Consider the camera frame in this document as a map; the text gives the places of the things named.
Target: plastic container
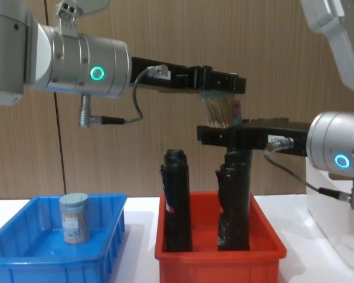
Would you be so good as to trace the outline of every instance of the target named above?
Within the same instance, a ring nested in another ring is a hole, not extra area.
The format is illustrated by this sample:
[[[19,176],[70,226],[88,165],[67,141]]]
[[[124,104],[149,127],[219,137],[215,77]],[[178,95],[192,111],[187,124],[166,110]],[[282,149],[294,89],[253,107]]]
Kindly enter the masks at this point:
[[[124,232],[126,195],[90,195],[91,239],[64,242],[59,196],[32,199],[0,229],[0,283],[106,283]]]
[[[72,245],[84,243],[90,238],[88,216],[88,195],[70,193],[59,199],[64,242]]]
[[[165,198],[160,197],[155,257],[161,283],[277,283],[286,248],[259,205],[250,200],[250,251],[218,251],[217,192],[191,193],[192,252],[165,252]]]

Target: green indicator light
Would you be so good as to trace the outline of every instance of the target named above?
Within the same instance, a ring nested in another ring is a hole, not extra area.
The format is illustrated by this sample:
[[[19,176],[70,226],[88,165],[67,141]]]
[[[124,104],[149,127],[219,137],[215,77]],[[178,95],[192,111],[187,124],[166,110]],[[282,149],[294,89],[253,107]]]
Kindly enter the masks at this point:
[[[101,67],[97,66],[92,68],[92,70],[90,70],[90,77],[94,81],[100,81],[104,78],[104,76],[105,76],[105,72],[104,69],[102,69]]]

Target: blue plastic bin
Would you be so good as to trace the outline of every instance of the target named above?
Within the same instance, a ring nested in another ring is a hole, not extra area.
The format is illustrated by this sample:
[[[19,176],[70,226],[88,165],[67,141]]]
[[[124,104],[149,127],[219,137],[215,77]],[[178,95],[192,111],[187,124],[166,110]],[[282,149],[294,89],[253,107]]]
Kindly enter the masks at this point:
[[[0,283],[106,283],[124,232],[126,195],[90,195],[91,239],[64,242],[59,196],[32,199],[0,229]]]

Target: table surface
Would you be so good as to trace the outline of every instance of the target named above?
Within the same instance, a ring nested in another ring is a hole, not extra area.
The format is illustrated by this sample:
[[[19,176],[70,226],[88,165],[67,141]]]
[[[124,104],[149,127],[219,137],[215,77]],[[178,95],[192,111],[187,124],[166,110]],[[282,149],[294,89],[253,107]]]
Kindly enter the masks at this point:
[[[257,196],[266,217],[287,248],[280,261],[280,283],[354,283],[348,267],[326,240],[308,213],[305,195]],[[0,227],[28,200],[0,200]],[[129,198],[124,207],[126,232],[119,264],[110,283],[158,283],[154,257],[159,198]]]

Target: wooden wall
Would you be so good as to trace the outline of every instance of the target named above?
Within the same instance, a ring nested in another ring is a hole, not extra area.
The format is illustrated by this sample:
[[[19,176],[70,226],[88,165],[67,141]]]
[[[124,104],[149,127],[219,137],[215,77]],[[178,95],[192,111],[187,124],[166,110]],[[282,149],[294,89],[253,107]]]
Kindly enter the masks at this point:
[[[59,1],[47,0],[50,18]],[[107,10],[82,19],[80,30],[125,41],[134,56],[211,65],[218,71],[246,77],[247,93],[240,98],[244,117],[283,116],[310,122],[322,111],[354,111],[354,93],[342,85],[327,40],[309,30],[298,0],[112,0]],[[90,130],[77,127],[79,97],[58,94],[57,98],[67,192],[158,195],[162,191],[159,166],[163,155],[176,147],[188,155],[191,189],[217,189],[214,172],[223,162],[225,150],[201,146],[196,140],[196,126],[205,124],[199,95],[139,90],[145,115],[142,122]],[[61,185],[57,135],[51,133],[56,127],[53,96],[30,95],[25,99],[28,102],[21,101],[15,107],[22,107],[19,112],[33,117],[32,127],[27,127],[42,128],[45,134],[29,148],[44,149],[49,135],[50,148],[54,149],[44,157],[55,162],[55,167],[49,168],[52,172],[37,172],[32,185]],[[44,103],[47,110],[43,109],[42,115],[35,113],[37,106],[25,109],[32,99]],[[136,115],[129,93],[121,100],[93,100],[92,112]],[[18,124],[16,117],[8,121],[10,127]],[[37,153],[30,150],[29,154],[41,163]],[[21,156],[16,158],[18,165],[23,163]],[[282,154],[273,158],[305,175],[303,158]],[[37,161],[32,164],[39,167]],[[31,175],[24,170],[24,176],[30,179]],[[0,186],[12,187],[6,182]],[[254,154],[251,185],[256,194],[305,191],[293,178],[269,165],[261,153]]]
[[[29,5],[45,24],[43,1]],[[54,96],[25,90],[16,105],[0,106],[0,199],[63,191]]]

